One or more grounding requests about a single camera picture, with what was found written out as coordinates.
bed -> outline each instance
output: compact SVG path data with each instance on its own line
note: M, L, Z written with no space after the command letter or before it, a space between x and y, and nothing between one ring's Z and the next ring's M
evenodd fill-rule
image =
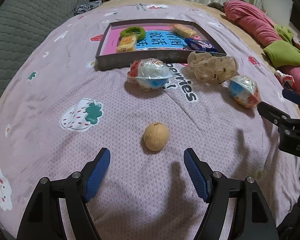
M207 205L183 164L188 147L229 178L255 177L276 225L292 209L300 192L300 158L278 150L276 127L256 110L237 105L225 85L198 82L188 68L174 64L191 83L195 100L188 100L178 86L139 90L126 82L128 68L100 72L91 67L99 45L92 38L102 35L109 22L167 17L197 22L238 59L238 72L258 83L263 101L300 117L282 97L262 48L220 11L179 0L106 2L53 30L0 99L0 194L5 196L3 201L0 195L0 224L12 236L41 177L66 178L102 147L110 150L111 163L88 209L103 239L194 238ZM101 106L96 124L88 123L81 132L62 125L65 115L91 103ZM170 139L153 154L141 138L147 125L157 121L168 127ZM222 240L233 208L230 201ZM67 237L74 239L64 201L61 210Z

blue gripper pad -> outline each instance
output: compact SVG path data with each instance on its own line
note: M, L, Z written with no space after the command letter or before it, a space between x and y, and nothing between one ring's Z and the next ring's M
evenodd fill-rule
M183 154L183 161L190 175L193 186L198 194L198 197L206 201L209 198L207 182L203 178L188 150L185 150Z
M101 181L106 174L110 164L110 151L106 149L95 166L93 172L87 180L86 192L83 196L86 203L88 203L97 194Z
M300 95L296 92L284 89L282 90L282 95L285 99L288 99L289 101L300 106Z

metal screw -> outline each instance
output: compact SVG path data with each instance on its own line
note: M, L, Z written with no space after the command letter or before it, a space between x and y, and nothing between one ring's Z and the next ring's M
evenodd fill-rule
M215 171L213 173L213 176L216 177L216 178L220 178L222 176L222 173L220 171Z
M77 178L79 178L80 176L81 176L81 173L78 172L78 171L72 173L72 178L74 178L74 179L77 179Z
M249 183L254 183L254 178L253 177L247 177L247 181Z
M48 182L48 179L47 178L42 178L40 179L40 183L41 184L46 184Z

yellow snack package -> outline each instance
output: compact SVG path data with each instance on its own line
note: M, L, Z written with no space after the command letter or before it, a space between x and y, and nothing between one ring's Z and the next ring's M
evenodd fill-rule
M135 35L123 37L117 47L117 53L134 51L136 42L137 37Z
M197 32L195 30L182 24L173 25L172 30L183 38L193 38L197 35Z

tan ball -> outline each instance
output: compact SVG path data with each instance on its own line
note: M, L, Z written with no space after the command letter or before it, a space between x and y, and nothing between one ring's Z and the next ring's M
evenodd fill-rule
M143 140L149 150L156 152L165 147L169 135L169 130L164 124L153 122L146 128Z

